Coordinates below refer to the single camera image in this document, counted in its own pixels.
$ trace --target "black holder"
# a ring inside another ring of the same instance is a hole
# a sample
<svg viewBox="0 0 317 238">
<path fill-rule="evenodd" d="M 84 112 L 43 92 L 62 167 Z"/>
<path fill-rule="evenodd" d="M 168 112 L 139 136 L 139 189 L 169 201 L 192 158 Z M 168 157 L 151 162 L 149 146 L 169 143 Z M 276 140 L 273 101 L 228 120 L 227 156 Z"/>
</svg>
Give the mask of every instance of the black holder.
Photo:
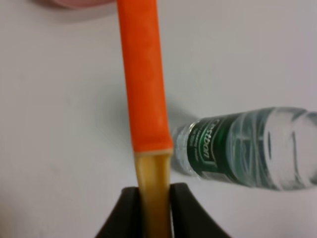
<svg viewBox="0 0 317 238">
<path fill-rule="evenodd" d="M 230 238 L 207 214 L 185 183 L 170 186 L 175 238 Z M 96 238 L 144 238 L 139 189 L 127 187 Z"/>
</svg>

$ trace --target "bottle label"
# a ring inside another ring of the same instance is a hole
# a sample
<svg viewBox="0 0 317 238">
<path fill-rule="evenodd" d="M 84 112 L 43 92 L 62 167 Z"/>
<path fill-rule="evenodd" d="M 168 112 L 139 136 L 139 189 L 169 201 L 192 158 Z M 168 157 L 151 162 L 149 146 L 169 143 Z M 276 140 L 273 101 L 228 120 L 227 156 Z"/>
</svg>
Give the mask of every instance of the bottle label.
<svg viewBox="0 0 317 238">
<path fill-rule="evenodd" d="M 197 122 L 188 136 L 188 160 L 195 172 L 206 179 L 240 183 L 226 158 L 226 139 L 240 114 L 205 118 Z"/>
</svg>

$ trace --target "water bottle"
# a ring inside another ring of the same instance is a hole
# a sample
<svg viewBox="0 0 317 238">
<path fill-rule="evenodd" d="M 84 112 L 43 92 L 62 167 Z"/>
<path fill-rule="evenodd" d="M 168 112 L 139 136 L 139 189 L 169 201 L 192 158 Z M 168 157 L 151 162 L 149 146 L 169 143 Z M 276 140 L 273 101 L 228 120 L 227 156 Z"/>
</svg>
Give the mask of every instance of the water bottle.
<svg viewBox="0 0 317 238">
<path fill-rule="evenodd" d="M 273 190 L 317 185 L 317 113 L 267 108 L 176 128 L 173 162 L 205 179 Z"/>
</svg>

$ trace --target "orange plastic tube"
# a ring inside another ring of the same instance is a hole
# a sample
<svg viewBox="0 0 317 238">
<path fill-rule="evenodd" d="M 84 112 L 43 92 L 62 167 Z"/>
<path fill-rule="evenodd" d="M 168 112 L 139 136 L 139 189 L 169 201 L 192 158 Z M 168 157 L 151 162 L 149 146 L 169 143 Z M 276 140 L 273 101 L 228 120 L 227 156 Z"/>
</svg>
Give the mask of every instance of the orange plastic tube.
<svg viewBox="0 0 317 238">
<path fill-rule="evenodd" d="M 156 0 L 118 0 L 117 5 L 133 149 L 172 149 Z"/>
</svg>

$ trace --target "plastic water bottle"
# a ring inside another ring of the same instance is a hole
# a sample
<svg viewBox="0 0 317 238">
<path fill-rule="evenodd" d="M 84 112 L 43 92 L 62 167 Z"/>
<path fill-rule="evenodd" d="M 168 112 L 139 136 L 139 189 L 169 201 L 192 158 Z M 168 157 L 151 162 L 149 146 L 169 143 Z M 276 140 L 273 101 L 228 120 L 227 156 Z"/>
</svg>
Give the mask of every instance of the plastic water bottle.
<svg viewBox="0 0 317 238">
<path fill-rule="evenodd" d="M 268 108 L 205 118 L 173 132 L 173 162 L 192 176 L 249 187 L 317 185 L 317 113 Z"/>
</svg>

